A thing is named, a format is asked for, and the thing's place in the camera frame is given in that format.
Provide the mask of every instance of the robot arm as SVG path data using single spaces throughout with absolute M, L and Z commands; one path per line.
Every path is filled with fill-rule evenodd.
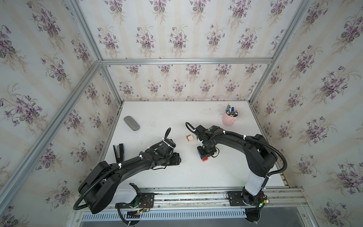
M 181 158 L 179 153 L 174 153 L 175 143 L 166 138 L 170 130 L 171 128 L 167 130 L 161 142 L 151 146 L 145 152 L 140 152 L 135 158 L 110 165 L 106 161 L 98 163 L 78 188 L 81 196 L 73 209 L 89 207 L 91 212 L 96 214 L 113 200 L 118 185 L 127 178 L 141 171 L 153 169 L 155 166 L 179 165 Z M 83 199 L 86 204 L 79 206 Z
M 217 144 L 232 147 L 246 155 L 248 167 L 251 170 L 241 193 L 246 205 L 258 205 L 261 189 L 265 187 L 270 175 L 281 173 L 287 168 L 283 155 L 270 146 L 262 135 L 256 134 L 254 137 L 239 135 L 214 125 L 209 129 L 201 125 L 193 128 L 188 122 L 185 125 L 196 134 L 201 144 L 197 147 L 201 159 L 212 156 L 217 151 L 215 148 Z M 277 155 L 281 157 L 284 166 L 280 170 L 269 172 L 277 161 Z

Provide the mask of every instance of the white cable tie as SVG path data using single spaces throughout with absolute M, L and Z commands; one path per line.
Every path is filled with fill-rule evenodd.
M 164 141 L 164 143 L 166 143 L 169 147 L 171 147 L 171 148 L 175 149 L 175 147 L 172 147 L 170 144 L 168 144 L 168 143 L 164 140 L 164 138 L 162 138 L 162 140 L 163 140 L 163 141 Z

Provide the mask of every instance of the purple flower pattern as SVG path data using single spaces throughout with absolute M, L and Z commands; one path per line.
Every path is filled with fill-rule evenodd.
M 325 15 L 328 11 L 328 1 L 314 1 L 309 7 L 305 20 L 302 23 L 300 29 L 304 29 L 301 34 L 311 31 L 310 27 L 313 25 L 314 21 L 318 19 L 319 16 Z
M 218 49 L 218 42 L 224 38 L 224 33 L 223 33 L 223 29 L 224 28 L 219 28 L 218 24 L 216 25 L 211 25 L 209 27 L 209 32 L 207 32 L 205 35 L 208 39 L 208 51 L 211 51 L 211 54 L 213 54 L 214 52 L 217 51 Z
M 276 113 L 276 109 L 277 109 L 277 106 L 276 106 L 276 100 L 275 98 L 272 98 L 271 100 L 268 100 L 267 101 L 267 107 L 265 109 L 265 117 L 268 117 L 270 114 L 272 113 Z
M 203 21 L 204 18 L 204 7 L 207 4 L 207 1 L 211 0 L 189 0 L 190 4 L 193 6 L 192 8 L 192 19 L 197 21 L 197 24 L 199 22 Z
M 98 42 L 100 44 L 105 45 L 104 51 L 106 55 L 110 55 L 111 58 L 117 58 L 117 55 L 120 53 L 116 50 L 119 48 L 117 45 L 118 40 L 116 39 L 116 36 L 111 33 L 112 29 L 112 26 L 106 26 L 105 29 L 97 28 L 97 30 L 100 32 L 97 38 L 99 39 Z
M 109 91 L 103 92 L 102 97 L 103 97 L 103 103 L 106 104 L 110 109 L 112 109 L 113 102 L 111 99 L 111 93 Z
M 124 12 L 122 11 L 122 2 L 126 0 L 103 0 L 107 5 L 110 6 L 111 15 L 114 19 L 118 18 L 119 23 L 125 21 Z
M 144 29 L 141 27 L 137 28 L 137 31 L 140 32 L 136 34 L 136 43 L 140 43 L 140 54 L 144 54 L 145 58 L 151 57 L 153 51 L 151 50 L 154 48 L 154 36 L 150 33 L 150 29 L 152 26 L 145 26 Z
M 210 82 L 209 80 L 202 80 L 202 82 L 199 84 L 200 92 L 202 96 L 207 96 L 209 94 L 209 90 L 213 87 L 213 81 Z
M 182 25 L 179 29 L 176 27 L 172 27 L 172 33 L 170 34 L 169 42 L 173 44 L 173 47 L 171 48 L 171 53 L 175 54 L 175 57 L 181 57 L 182 53 L 184 53 L 183 48 L 186 48 L 187 43 L 187 36 L 184 33 L 184 30 L 188 26 Z
M 58 84 L 61 85 L 64 89 L 71 90 L 72 82 L 70 81 L 69 76 L 64 71 L 64 62 L 62 59 L 58 59 L 56 56 L 52 58 L 51 56 L 45 55 L 44 59 L 41 58 L 40 60 L 46 67 L 46 76 L 57 79 L 57 81 L 59 82 Z
M 312 175 L 313 178 L 317 176 L 317 173 L 319 173 L 319 170 L 315 167 L 316 160 L 314 159 L 314 155 L 301 155 L 300 162 L 296 163 L 296 173 L 298 176 L 307 174 Z
M 87 89 L 85 90 L 85 95 L 88 99 L 91 99 L 92 104 L 94 106 L 98 106 L 99 104 L 99 99 L 98 99 L 98 95 L 97 95 L 97 90 L 96 90 L 96 86 L 93 85 L 93 83 L 90 83 L 87 87 Z
M 103 145 L 105 144 L 105 142 L 103 140 L 100 140 L 100 138 L 98 137 L 97 139 L 97 145 L 94 147 L 94 149 L 96 150 L 98 155 L 101 155 L 101 152 L 103 150 Z
M 39 3 L 39 0 L 34 0 L 34 2 L 27 2 L 28 7 L 34 12 L 32 14 L 33 21 L 37 23 L 40 32 L 47 32 L 48 41 L 52 44 L 53 48 L 57 46 L 62 51 L 62 48 L 65 48 L 64 37 L 59 34 L 61 29 L 56 24 L 57 19 Z
M 232 65 L 230 64 L 218 64 L 216 71 L 218 71 L 218 74 L 216 74 L 216 79 L 219 81 L 223 81 L 225 78 L 227 78 L 227 75 L 229 74 L 229 71 L 232 69 Z
M 329 201 L 326 203 L 326 207 L 320 207 L 320 216 L 318 216 L 318 218 L 323 222 L 324 225 L 333 224 L 339 227 L 353 227 L 349 220 L 351 214 L 345 211 L 346 206 L 347 205 L 345 203 L 335 204 L 331 199 L 329 199 Z
M 174 98 L 172 96 L 169 96 L 168 94 L 164 94 L 161 98 L 161 101 L 174 101 Z
M 42 107 L 37 106 L 35 98 L 15 93 L 20 89 L 16 87 L 18 84 L 14 84 L 10 90 L 8 86 L 8 97 L 0 98 L 0 107 L 8 109 L 4 111 L 5 117 L 3 119 L 11 119 L 14 126 L 19 125 L 22 121 L 27 124 L 26 130 L 30 131 L 33 135 L 37 134 L 37 131 L 44 131 L 48 125 L 46 115 L 41 115 Z
M 29 224 L 29 221 L 25 218 L 23 220 L 23 217 L 15 219 L 15 215 L 12 215 L 10 212 L 13 209 L 13 206 L 8 206 L 7 214 L 4 214 L 4 216 L 1 219 L 1 227 L 27 227 Z
M 87 153 L 85 146 L 85 143 L 79 142 L 77 147 L 72 147 L 72 152 L 70 152 L 69 154 L 73 157 L 74 163 L 87 163 L 87 160 L 91 160 L 91 157 Z
M 273 52 L 275 51 L 277 45 L 279 44 L 279 42 L 280 42 L 280 40 L 282 38 L 282 34 L 284 33 L 284 31 L 285 31 L 285 29 L 282 29 L 280 31 L 280 33 L 276 37 L 273 38 L 272 42 L 270 43 L 272 45 L 272 48 L 269 49 L 269 51 L 267 53 L 268 55 L 272 55 L 273 54 Z
M 152 12 L 155 15 L 155 20 L 159 19 L 160 24 L 162 24 L 166 19 L 165 7 L 167 1 L 170 0 L 149 0 L 151 5 L 154 5 L 154 11 Z
M 231 0 L 229 10 L 232 15 L 228 18 L 228 23 L 232 29 L 236 29 L 242 23 L 242 17 L 247 16 L 247 10 L 251 8 L 251 0 Z
M 146 87 L 149 89 L 150 94 L 156 97 L 159 94 L 159 88 L 161 87 L 161 85 L 159 84 L 159 81 L 154 81 L 153 79 L 151 79 L 147 80 Z
M 179 79 L 175 79 L 174 83 L 171 85 L 174 89 L 175 95 L 178 95 L 180 97 L 183 94 L 183 89 L 187 86 L 185 84 L 185 81 L 181 81 Z
M 109 115 L 109 118 L 107 118 L 106 122 L 107 122 L 107 125 L 109 127 L 111 127 L 111 125 L 113 124 L 113 121 L 115 120 L 115 117 L 114 116 L 110 116 Z
M 241 46 L 237 49 L 237 55 L 239 57 L 245 57 L 249 54 L 249 50 L 253 48 L 253 44 L 257 42 L 256 32 L 260 30 L 260 27 L 255 27 L 254 29 L 246 28 L 245 33 L 243 33 L 238 41 Z
M 284 138 L 291 139 L 294 134 L 294 131 L 291 129 L 293 127 L 292 123 L 290 123 L 290 120 L 287 120 L 286 122 L 281 122 L 280 129 L 277 132 L 277 139 L 279 141 L 282 141 Z
M 139 67 L 141 67 L 141 65 L 126 65 L 125 67 L 129 70 L 131 77 L 138 78 L 140 76 Z
M 185 101 L 197 101 L 197 95 L 187 96 Z
M 17 65 L 21 66 L 25 72 L 26 62 L 24 57 L 19 56 L 20 50 L 16 50 L 12 45 L 7 34 L 11 31 L 5 25 L 2 25 L 0 30 L 0 58 L 4 59 L 2 63 L 9 64 L 10 68 L 15 71 Z
M 283 73 L 281 73 L 282 68 L 278 65 L 271 73 L 271 78 L 269 80 L 269 87 L 268 89 L 272 89 L 277 82 L 281 82 L 282 77 L 284 76 Z
M 95 112 L 94 114 L 91 114 L 91 116 L 88 118 L 91 122 L 92 128 L 97 128 L 98 131 L 103 131 L 103 124 L 101 122 L 101 119 L 99 118 L 99 112 Z
M 338 164 L 340 173 L 336 171 L 327 172 L 328 175 L 333 175 L 327 180 L 332 188 L 339 190 L 343 195 L 344 191 L 350 195 L 363 192 L 363 163 L 353 164 L 346 161 L 345 164 Z
M 234 79 L 229 80 L 227 84 L 224 85 L 226 88 L 226 95 L 231 96 L 234 90 L 239 87 L 239 82 L 236 82 Z
M 286 100 L 286 103 L 284 106 L 286 106 L 285 111 L 290 112 L 294 106 L 302 106 L 303 100 L 306 99 L 304 96 L 302 96 L 303 91 L 300 89 L 300 86 L 298 86 L 295 90 L 291 90 L 289 94 L 289 98 Z
M 288 4 L 291 3 L 293 3 L 293 0 L 291 0 L 290 2 L 288 0 L 276 0 L 270 2 L 270 6 L 272 7 L 272 9 L 268 14 L 269 18 L 267 19 L 267 21 L 271 21 L 270 26 L 280 20 L 282 11 L 286 8 Z
M 359 9 L 357 14 L 347 18 L 348 21 L 345 22 L 344 25 L 345 32 L 343 32 L 340 37 L 337 36 L 337 41 L 333 44 L 333 46 L 338 47 L 338 49 L 333 54 L 342 53 L 347 49 L 348 44 L 353 46 L 353 40 L 358 38 L 360 33 L 363 32 L 362 15 L 363 6 Z
M 245 66 L 246 69 L 246 73 L 244 75 L 244 77 L 246 79 L 249 79 L 253 76 L 254 72 L 256 71 L 257 68 L 261 68 L 261 64 L 247 64 Z
M 299 139 L 302 140 L 302 143 L 309 144 L 309 146 L 310 142 L 313 142 L 314 144 L 318 143 L 319 141 L 324 142 L 324 139 L 328 135 L 329 129 L 337 132 L 337 130 L 333 127 L 335 125 L 325 123 L 325 118 L 322 116 L 319 118 L 319 120 L 312 118 L 311 121 L 307 122 L 306 124 L 308 129 L 303 129 L 299 132 L 301 134 Z
M 268 122 L 267 124 L 264 123 L 264 125 L 262 126 L 262 128 L 264 129 L 264 131 L 266 132 L 266 135 L 268 137 L 272 137 L 271 122 Z
M 160 74 L 161 76 L 166 79 L 169 77 L 169 71 L 170 71 L 170 68 L 172 67 L 173 65 L 158 65 L 158 68 L 160 69 Z
M 83 131 L 85 130 L 84 122 L 82 121 L 82 117 L 78 114 L 78 111 L 73 110 L 69 113 L 68 118 L 64 121 L 63 125 L 67 127 L 67 130 L 73 129 L 73 133 L 78 136 L 78 134 L 83 135 Z
M 75 197 L 74 192 L 69 190 L 67 181 L 58 183 L 57 188 L 49 192 L 49 197 L 45 199 L 46 203 L 50 203 L 50 210 L 56 209 L 59 205 L 68 206 L 69 201 Z
M 136 95 L 135 101 L 149 101 L 149 99 L 144 96 Z
M 321 80 L 324 83 L 323 86 L 317 87 L 313 93 L 314 97 L 312 101 L 316 104 L 324 102 L 327 104 L 326 99 L 335 99 L 337 94 L 344 94 L 345 89 L 348 87 L 349 78 L 352 76 L 354 79 L 361 77 L 356 74 L 357 71 L 344 72 L 345 67 L 340 66 L 335 72 L 328 72 L 327 76 Z
M 306 71 L 312 67 L 316 54 L 322 53 L 323 51 L 320 48 L 313 49 L 311 45 L 307 47 L 306 50 L 302 51 L 296 60 L 298 63 L 291 68 L 290 78 L 293 80 L 297 77 L 300 78 L 300 73 L 305 74 Z
M 254 84 L 252 84 L 249 87 L 248 93 L 246 95 L 237 94 L 232 100 L 244 101 L 244 100 L 248 99 L 248 97 L 252 94 L 252 91 L 253 91 L 254 87 L 256 86 L 256 84 L 257 84 L 257 82 L 255 82 Z
M 129 100 L 133 94 L 134 89 L 130 85 L 131 81 L 120 82 L 119 90 L 123 92 L 123 95 Z
M 201 69 L 201 65 L 187 65 L 187 68 L 185 69 L 186 71 L 188 71 L 187 79 L 189 79 L 190 82 L 195 81 L 195 79 L 198 78 Z
M 45 150 L 45 153 L 42 155 L 42 157 L 40 158 L 40 160 L 38 161 L 37 167 L 35 168 L 36 170 L 41 170 L 43 167 L 48 169 L 47 172 L 49 171 L 53 171 L 55 172 L 55 167 L 56 165 L 59 165 L 60 167 L 62 167 L 62 159 L 60 157 L 57 157 L 51 147 L 53 146 L 53 144 L 49 144 L 49 147 Z
M 88 48 L 79 39 L 80 34 L 76 34 L 76 38 L 72 39 L 71 43 L 74 46 L 73 52 L 76 54 L 77 59 L 82 59 L 83 66 L 85 69 L 89 69 L 92 65 L 90 60 L 90 54 L 88 53 Z

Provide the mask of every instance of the small block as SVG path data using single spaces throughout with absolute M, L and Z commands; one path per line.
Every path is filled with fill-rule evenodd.
M 187 140 L 188 140 L 188 141 L 193 140 L 193 139 L 194 139 L 194 138 L 193 138 L 193 136 L 192 136 L 192 135 L 188 135 L 188 136 L 187 136 Z

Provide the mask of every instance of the metal bar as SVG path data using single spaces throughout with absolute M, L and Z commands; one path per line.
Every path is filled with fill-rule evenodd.
M 97 43 L 93 38 L 91 30 L 86 21 L 86 17 L 82 12 L 78 0 L 68 0 L 68 3 L 74 18 L 76 19 L 76 22 L 81 29 L 82 35 L 86 40 L 86 43 L 91 49 L 91 53 L 94 55 L 96 60 L 102 60 L 102 55 L 97 48 Z
M 104 59 L 105 65 L 168 65 L 168 64 L 269 64 L 270 57 L 243 58 L 134 58 L 134 59 Z
M 285 33 L 282 36 L 279 44 L 277 45 L 272 55 L 273 59 L 272 64 L 268 66 L 261 80 L 257 83 L 255 89 L 252 92 L 251 98 L 249 99 L 251 103 L 254 103 L 256 101 L 258 94 L 260 93 L 260 91 L 268 81 L 268 78 L 272 70 L 278 65 L 281 56 L 283 55 L 284 51 L 287 49 L 287 46 L 290 40 L 292 39 L 292 36 L 294 35 L 295 31 L 298 29 L 298 26 L 300 22 L 303 20 L 305 13 L 307 13 L 307 10 L 312 1 L 313 0 L 301 0 L 300 5 L 295 11 L 294 16 L 292 17 L 288 27 L 285 29 Z
M 8 203 L 15 197 L 16 193 L 20 190 L 26 178 L 35 168 L 41 155 L 45 152 L 45 149 L 49 146 L 49 143 L 57 134 L 59 128 L 64 122 L 64 119 L 68 116 L 69 112 L 72 111 L 73 107 L 82 96 L 84 90 L 89 85 L 93 77 L 96 75 L 100 66 L 101 61 L 96 61 L 93 63 L 86 75 L 82 78 L 77 87 L 68 97 L 62 108 L 50 121 L 51 123 L 47 126 L 47 129 L 42 133 L 40 138 L 35 142 L 25 158 L 21 161 L 18 168 L 8 179 L 8 181 L 0 191 L 0 213 L 3 213 Z
M 109 89 L 111 90 L 112 95 L 115 98 L 116 103 L 118 105 L 121 105 L 122 100 L 121 100 L 120 94 L 117 92 L 116 84 L 113 81 L 112 76 L 111 76 L 109 70 L 107 69 L 106 65 L 102 65 L 101 73 L 103 74 L 103 77 L 105 78 L 106 83 L 109 86 Z

